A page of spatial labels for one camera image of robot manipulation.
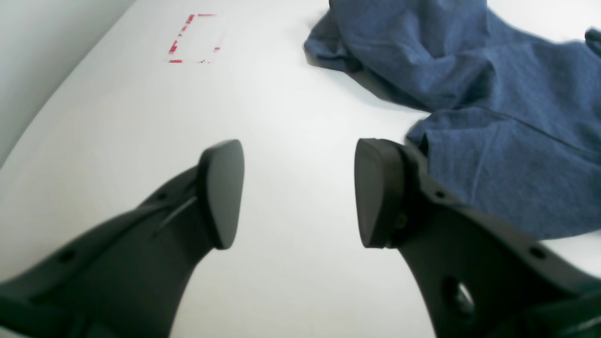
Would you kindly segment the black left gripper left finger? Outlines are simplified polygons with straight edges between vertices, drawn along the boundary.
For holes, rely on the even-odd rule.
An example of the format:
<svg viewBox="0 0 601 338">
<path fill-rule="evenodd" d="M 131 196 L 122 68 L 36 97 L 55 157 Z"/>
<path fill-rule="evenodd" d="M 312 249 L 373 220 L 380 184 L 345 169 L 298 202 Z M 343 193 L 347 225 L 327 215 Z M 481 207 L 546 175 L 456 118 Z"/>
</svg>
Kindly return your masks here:
<svg viewBox="0 0 601 338">
<path fill-rule="evenodd" d="M 167 338 L 197 264 L 234 242 L 244 172 L 240 141 L 206 148 L 138 207 L 1 283 L 2 329 L 24 338 Z"/>
</svg>

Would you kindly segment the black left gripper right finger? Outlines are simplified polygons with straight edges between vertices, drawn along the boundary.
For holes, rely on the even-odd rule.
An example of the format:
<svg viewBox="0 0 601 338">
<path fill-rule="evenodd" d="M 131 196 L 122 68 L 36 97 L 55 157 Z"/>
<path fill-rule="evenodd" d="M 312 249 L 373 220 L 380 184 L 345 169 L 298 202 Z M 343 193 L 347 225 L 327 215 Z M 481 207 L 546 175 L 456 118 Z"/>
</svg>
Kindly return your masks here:
<svg viewBox="0 0 601 338">
<path fill-rule="evenodd" d="M 598 338 L 600 280 L 504 221 L 461 203 L 412 145 L 356 144 L 366 248 L 396 249 L 439 338 Z"/>
</svg>

